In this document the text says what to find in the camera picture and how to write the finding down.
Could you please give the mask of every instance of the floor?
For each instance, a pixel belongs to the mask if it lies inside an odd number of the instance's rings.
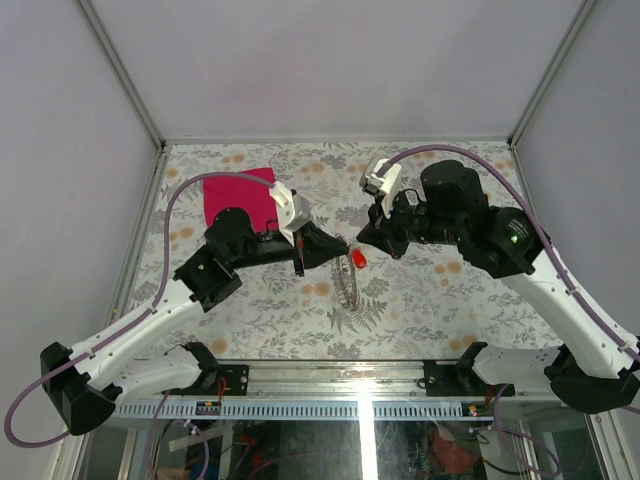
[[[270,166],[276,178],[309,199],[315,222],[349,243],[366,223],[370,197],[358,188],[374,158],[389,158],[418,143],[300,143],[177,145],[170,151],[149,235],[135,281],[133,308],[156,292],[162,265],[162,223],[168,197],[187,178],[208,171]],[[517,183],[504,142],[461,142]],[[437,153],[403,162],[403,180],[419,188],[422,169],[458,158]],[[508,193],[477,168],[490,202],[513,204]],[[178,267],[203,243],[206,228],[199,185],[187,189],[171,219],[171,265]],[[298,278],[290,264],[239,271],[243,287],[210,312],[185,324],[147,354],[160,355],[186,341],[206,343],[227,359],[456,358],[476,340],[500,346],[559,343],[528,304],[499,281],[461,261],[455,247],[409,247],[400,261],[363,246],[368,266],[356,273],[358,298],[345,304],[336,266],[325,264]]]

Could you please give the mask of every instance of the pink cloth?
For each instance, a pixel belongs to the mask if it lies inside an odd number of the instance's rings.
[[[242,173],[263,178],[271,183],[276,181],[273,169],[270,167],[255,168]],[[246,210],[256,232],[266,231],[267,222],[278,219],[276,203],[269,195],[269,189],[264,185],[242,178],[217,177],[206,178],[202,190],[204,192],[204,218],[209,227],[213,224],[218,212],[230,207]],[[277,225],[277,223],[273,223],[269,225],[269,229],[277,228]]]

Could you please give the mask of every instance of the red wire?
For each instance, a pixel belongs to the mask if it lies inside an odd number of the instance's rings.
[[[487,392],[487,396],[484,399],[484,406],[486,407],[491,403],[491,399],[493,398],[495,387],[493,385],[489,385],[489,391]]]
[[[224,391],[227,389],[227,379],[222,377],[218,380],[218,403],[220,404],[220,410],[222,411],[222,397],[224,397]]]

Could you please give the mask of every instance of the gray wall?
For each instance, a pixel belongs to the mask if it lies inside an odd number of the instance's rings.
[[[168,138],[506,137],[582,0],[94,0]]]
[[[39,376],[40,350],[101,328],[153,147],[69,0],[0,0],[0,412]],[[62,431],[42,391],[28,440]],[[0,477],[42,478],[53,449],[0,439]]]
[[[601,2],[519,146],[543,225],[576,276],[635,334],[640,334],[638,18],[637,0]],[[621,415],[640,466],[640,418]]]

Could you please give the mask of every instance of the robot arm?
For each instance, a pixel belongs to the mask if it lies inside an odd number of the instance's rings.
[[[567,291],[520,209],[490,207],[478,174],[454,160],[423,170],[420,180],[426,201],[412,203],[406,190],[399,191],[399,165],[384,176],[376,175],[384,163],[372,162],[360,182],[375,198],[369,223],[358,235],[360,242],[393,258],[401,258],[412,242],[456,245],[464,260],[501,279],[529,302],[564,342],[546,350],[472,345],[463,355],[463,363],[471,365],[477,377],[470,384],[481,381],[527,390],[551,389],[585,413],[631,403],[640,388],[632,373],[639,365],[594,324],[576,301],[575,292]],[[638,339],[573,281],[604,322],[638,352]]]
[[[206,393],[216,385],[218,362],[201,343],[180,345],[156,359],[135,358],[185,322],[203,318],[240,288],[235,269],[292,260],[296,274],[302,276],[305,269],[348,253],[342,240],[310,221],[307,200],[279,182],[271,195],[277,204],[278,231],[256,234],[249,215],[239,208],[220,212],[204,234],[205,245],[175,270],[155,308],[149,301],[69,349],[56,342],[42,351],[43,375],[89,353],[45,384],[72,435],[93,430],[118,405],[136,398],[169,389],[195,388]],[[145,312],[147,318],[139,322]],[[126,333],[96,349],[99,342],[123,329]]]

